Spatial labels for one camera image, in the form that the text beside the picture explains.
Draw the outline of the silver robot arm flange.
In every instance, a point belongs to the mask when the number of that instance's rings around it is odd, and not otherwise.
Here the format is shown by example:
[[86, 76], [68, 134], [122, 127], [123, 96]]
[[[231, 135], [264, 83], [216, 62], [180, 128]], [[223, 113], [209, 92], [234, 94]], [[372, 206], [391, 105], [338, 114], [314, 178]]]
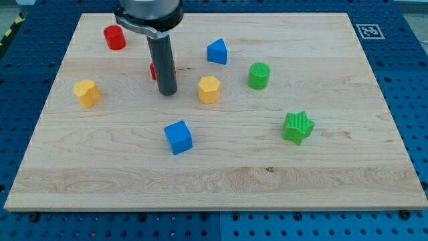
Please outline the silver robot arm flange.
[[118, 25], [151, 39], [168, 36], [184, 17], [182, 0], [119, 0], [113, 14]]

